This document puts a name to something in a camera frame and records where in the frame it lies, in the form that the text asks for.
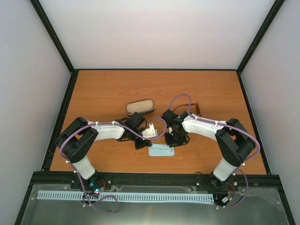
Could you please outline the brown sunglasses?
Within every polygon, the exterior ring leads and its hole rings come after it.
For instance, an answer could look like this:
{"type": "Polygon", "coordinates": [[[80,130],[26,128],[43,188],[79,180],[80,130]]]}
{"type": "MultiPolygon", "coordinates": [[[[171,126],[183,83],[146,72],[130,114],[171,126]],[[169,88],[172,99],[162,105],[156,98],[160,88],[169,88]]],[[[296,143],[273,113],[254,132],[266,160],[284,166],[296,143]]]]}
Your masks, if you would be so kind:
{"type": "MultiPolygon", "coordinates": [[[[188,104],[182,104],[182,105],[179,105],[177,107],[175,107],[172,111],[176,111],[178,110],[179,108],[188,108],[188,104]]],[[[197,116],[201,116],[201,110],[200,110],[200,106],[198,103],[191,103],[190,104],[190,113],[194,113],[196,114],[197,116]]]]}

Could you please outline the light blue cleaning cloth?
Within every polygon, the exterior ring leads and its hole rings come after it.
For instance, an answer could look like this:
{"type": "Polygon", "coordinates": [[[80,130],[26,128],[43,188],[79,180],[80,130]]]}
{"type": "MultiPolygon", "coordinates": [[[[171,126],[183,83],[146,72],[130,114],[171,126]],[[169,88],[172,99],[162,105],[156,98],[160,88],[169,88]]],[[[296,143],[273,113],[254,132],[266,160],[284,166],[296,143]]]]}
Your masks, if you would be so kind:
{"type": "Polygon", "coordinates": [[[172,157],[175,155],[174,147],[154,143],[148,147],[148,153],[151,157],[172,157]]]}

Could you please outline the black glasses case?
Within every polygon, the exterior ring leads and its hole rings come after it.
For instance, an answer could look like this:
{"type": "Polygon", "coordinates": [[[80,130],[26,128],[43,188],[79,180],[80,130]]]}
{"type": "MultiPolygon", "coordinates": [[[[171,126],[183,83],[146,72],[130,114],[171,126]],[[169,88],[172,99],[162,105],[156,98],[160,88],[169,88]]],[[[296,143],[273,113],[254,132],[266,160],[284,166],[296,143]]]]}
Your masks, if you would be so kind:
{"type": "Polygon", "coordinates": [[[152,113],[155,111],[155,108],[153,108],[153,101],[151,99],[145,99],[127,104],[126,110],[128,116],[131,116],[135,112],[141,115],[152,113]]]}

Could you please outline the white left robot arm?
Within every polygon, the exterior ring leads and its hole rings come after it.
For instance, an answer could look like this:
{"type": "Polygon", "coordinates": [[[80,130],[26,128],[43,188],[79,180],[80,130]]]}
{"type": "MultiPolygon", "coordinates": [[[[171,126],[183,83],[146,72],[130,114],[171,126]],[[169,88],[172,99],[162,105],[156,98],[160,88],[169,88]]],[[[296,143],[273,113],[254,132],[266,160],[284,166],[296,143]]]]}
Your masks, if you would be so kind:
{"type": "Polygon", "coordinates": [[[91,189],[98,182],[96,169],[87,156],[92,144],[99,140],[115,139],[119,142],[133,141],[137,150],[150,147],[150,138],[158,133],[152,123],[149,128],[140,127],[145,122],[146,119],[137,112],[128,118],[98,124],[78,117],[57,137],[55,144],[67,163],[79,172],[81,183],[91,189]]]}

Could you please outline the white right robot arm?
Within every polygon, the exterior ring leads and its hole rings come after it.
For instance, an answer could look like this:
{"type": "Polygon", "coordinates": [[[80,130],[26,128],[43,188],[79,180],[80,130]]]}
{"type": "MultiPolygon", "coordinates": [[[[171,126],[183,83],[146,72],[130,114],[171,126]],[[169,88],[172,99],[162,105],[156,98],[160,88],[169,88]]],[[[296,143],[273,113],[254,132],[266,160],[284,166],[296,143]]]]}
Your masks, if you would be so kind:
{"type": "Polygon", "coordinates": [[[177,115],[170,109],[161,118],[169,128],[169,132],[164,134],[169,147],[186,145],[190,140],[190,133],[202,135],[218,143],[222,159],[210,174],[209,181],[215,189],[220,189],[258,147],[257,140],[235,118],[229,121],[213,121],[188,112],[177,115]]]}

